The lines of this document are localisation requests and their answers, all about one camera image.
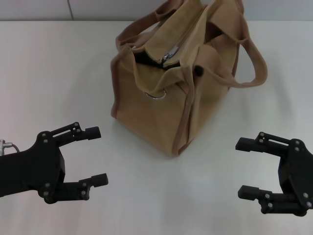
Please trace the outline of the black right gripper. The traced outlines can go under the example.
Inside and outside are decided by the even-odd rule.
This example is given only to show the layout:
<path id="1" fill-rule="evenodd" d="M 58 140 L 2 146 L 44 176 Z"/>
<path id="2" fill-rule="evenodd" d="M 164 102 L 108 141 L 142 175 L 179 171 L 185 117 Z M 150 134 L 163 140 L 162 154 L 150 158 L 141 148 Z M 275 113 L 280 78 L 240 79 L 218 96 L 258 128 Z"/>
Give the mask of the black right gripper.
<path id="1" fill-rule="evenodd" d="M 260 132 L 255 139 L 239 138 L 235 149 L 281 157 L 278 176 L 283 193 L 241 186 L 238 190 L 240 199 L 258 200 L 263 214 L 304 216 L 313 208 L 313 155 L 301 140 Z"/>

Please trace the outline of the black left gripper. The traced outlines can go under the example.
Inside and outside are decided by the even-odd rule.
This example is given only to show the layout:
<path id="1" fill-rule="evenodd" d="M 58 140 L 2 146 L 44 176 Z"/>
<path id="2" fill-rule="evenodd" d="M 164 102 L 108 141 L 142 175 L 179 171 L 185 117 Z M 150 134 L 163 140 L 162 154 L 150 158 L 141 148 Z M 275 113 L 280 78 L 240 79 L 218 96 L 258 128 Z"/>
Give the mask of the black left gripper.
<path id="1" fill-rule="evenodd" d="M 83 130 L 78 122 L 37 136 L 25 151 L 5 154 L 6 148 L 17 149 L 11 142 L 0 141 L 0 196 L 35 190 L 48 204 L 59 201 L 89 200 L 91 187 L 109 183 L 106 173 L 78 182 L 64 183 L 65 162 L 60 147 L 66 144 L 101 138 L 98 126 Z"/>

